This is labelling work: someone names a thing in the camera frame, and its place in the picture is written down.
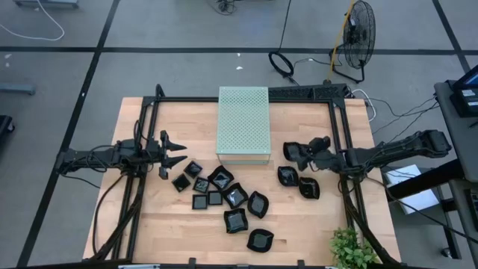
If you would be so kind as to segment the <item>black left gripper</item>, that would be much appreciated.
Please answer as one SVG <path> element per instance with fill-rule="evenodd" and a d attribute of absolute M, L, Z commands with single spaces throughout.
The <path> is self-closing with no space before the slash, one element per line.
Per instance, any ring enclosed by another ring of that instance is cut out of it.
<path fill-rule="evenodd" d="M 169 176 L 167 172 L 167 168 L 172 168 L 179 162 L 187 159 L 186 155 L 175 156 L 175 157 L 167 156 L 167 150 L 174 152 L 174 151 L 187 149 L 186 146 L 173 143 L 170 140 L 167 140 L 167 148 L 166 148 L 165 145 L 166 145 L 167 138 L 168 138 L 167 133 L 164 130 L 162 130 L 160 132 L 160 140 L 154 140 L 154 139 L 149 140 L 145 148 L 146 158 L 149 161 L 149 163 L 150 164 L 159 163 L 161 165 L 159 168 L 159 176 L 164 180 L 168 179 L 168 176 Z"/>

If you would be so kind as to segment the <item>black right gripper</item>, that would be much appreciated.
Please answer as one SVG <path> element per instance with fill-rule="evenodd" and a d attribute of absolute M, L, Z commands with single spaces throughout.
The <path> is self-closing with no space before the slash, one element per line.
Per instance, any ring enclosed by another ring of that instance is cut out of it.
<path fill-rule="evenodd" d="M 297 159 L 299 171 L 304 171 L 310 162 L 319 170 L 331 170 L 333 172 L 341 172 L 347 167 L 343 150 L 339 150 L 337 153 L 332 153 L 326 149 L 313 153 L 308 144 L 298 143 L 297 146 L 300 155 L 305 155 L 300 156 Z"/>

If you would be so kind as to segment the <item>green perforated metal shelf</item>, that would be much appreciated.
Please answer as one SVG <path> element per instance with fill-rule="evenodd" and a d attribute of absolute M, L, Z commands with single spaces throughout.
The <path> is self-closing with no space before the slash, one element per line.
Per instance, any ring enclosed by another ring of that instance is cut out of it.
<path fill-rule="evenodd" d="M 268 164 L 271 156 L 267 87 L 221 87 L 216 154 L 221 164 Z"/>

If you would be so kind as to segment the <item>green potted plant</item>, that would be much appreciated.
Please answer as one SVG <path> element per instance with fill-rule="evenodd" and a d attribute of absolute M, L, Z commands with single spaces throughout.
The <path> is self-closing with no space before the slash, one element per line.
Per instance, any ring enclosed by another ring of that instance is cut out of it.
<path fill-rule="evenodd" d="M 329 244 L 337 269 L 367 269 L 368 265 L 379 262 L 369 242 L 360 244 L 358 233 L 353 229 L 334 230 Z"/>

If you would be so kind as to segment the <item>white paper sheet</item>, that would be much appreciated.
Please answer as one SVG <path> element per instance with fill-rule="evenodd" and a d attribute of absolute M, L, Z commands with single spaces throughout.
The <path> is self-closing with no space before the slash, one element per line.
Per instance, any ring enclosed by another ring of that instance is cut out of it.
<path fill-rule="evenodd" d="M 415 164 L 413 164 L 407 167 L 385 172 L 385 178 L 388 181 L 388 187 L 392 187 L 413 177 L 419 176 L 420 174 L 421 171 Z M 430 189 L 413 194 L 409 197 L 402 198 L 399 202 L 404 214 L 411 214 L 415 212 L 415 210 L 410 208 L 410 206 L 420 211 L 437 204 L 438 199 Z"/>

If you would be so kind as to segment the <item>black desk support bar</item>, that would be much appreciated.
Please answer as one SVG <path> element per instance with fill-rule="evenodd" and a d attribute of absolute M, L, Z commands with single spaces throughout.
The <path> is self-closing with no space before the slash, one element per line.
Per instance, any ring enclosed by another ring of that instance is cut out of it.
<path fill-rule="evenodd" d="M 421 191 L 447 183 L 452 179 L 462 179 L 463 177 L 464 172 L 462 165 L 458 159 L 455 159 L 442 164 L 439 167 L 428 170 L 419 176 L 412 177 L 404 182 L 388 187 L 387 199 L 389 202 L 392 202 L 394 199 L 409 197 L 420 193 Z"/>

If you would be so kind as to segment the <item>black floor fan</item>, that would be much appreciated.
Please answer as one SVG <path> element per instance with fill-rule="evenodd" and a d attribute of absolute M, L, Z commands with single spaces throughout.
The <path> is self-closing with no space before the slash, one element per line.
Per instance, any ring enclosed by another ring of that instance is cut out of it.
<path fill-rule="evenodd" d="M 376 41 L 376 20 L 373 8 L 364 0 L 356 0 L 349 13 L 345 14 L 346 20 L 342 30 L 342 44 L 329 51 L 330 60 L 333 53 L 342 53 L 347 64 L 353 69 L 361 71 L 361 78 L 353 78 L 336 70 L 336 74 L 354 81 L 356 84 L 364 81 L 364 67 L 370 61 Z"/>

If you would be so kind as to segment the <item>grey side desk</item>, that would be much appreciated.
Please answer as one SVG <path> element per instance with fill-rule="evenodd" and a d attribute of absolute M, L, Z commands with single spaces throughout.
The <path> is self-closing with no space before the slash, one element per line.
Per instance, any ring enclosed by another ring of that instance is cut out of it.
<path fill-rule="evenodd" d="M 453 91 L 448 83 L 435 83 L 434 90 L 465 178 L 478 182 L 478 126 L 469 128 L 477 119 L 459 116 L 450 99 Z"/>

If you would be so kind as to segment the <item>black device with white labels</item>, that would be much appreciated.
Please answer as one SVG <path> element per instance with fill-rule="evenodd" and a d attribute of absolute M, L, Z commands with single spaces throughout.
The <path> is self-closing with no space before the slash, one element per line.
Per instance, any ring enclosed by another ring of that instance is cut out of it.
<path fill-rule="evenodd" d="M 478 88 L 454 90 L 450 101 L 460 117 L 478 117 Z"/>

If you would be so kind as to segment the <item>grey floor bar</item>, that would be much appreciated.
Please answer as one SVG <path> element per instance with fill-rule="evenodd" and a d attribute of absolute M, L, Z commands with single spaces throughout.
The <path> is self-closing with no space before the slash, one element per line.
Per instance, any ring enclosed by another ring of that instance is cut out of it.
<path fill-rule="evenodd" d="M 0 83 L 0 92 L 24 93 L 33 96 L 36 93 L 36 88 L 31 84 Z"/>

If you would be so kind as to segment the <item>black floor object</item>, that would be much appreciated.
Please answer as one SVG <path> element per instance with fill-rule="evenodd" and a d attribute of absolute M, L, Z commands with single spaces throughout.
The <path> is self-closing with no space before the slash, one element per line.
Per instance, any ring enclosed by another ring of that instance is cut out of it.
<path fill-rule="evenodd" d="M 0 140 L 15 130 L 13 118 L 8 115 L 0 115 Z"/>

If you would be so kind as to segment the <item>black monitor with blue screen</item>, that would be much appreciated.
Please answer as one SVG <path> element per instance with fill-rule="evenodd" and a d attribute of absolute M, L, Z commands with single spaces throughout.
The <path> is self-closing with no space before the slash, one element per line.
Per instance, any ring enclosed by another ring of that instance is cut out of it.
<path fill-rule="evenodd" d="M 453 89 L 478 89 L 478 64 L 455 81 Z"/>

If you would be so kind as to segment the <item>grey cart base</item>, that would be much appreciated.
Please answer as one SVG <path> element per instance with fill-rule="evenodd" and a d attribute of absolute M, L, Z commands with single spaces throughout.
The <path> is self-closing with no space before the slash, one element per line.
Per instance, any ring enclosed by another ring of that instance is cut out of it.
<path fill-rule="evenodd" d="M 79 8 L 78 0 L 12 0 L 17 6 L 22 6 L 24 4 L 36 4 L 42 5 L 44 7 L 49 5 L 57 6 L 70 6 L 73 9 Z"/>

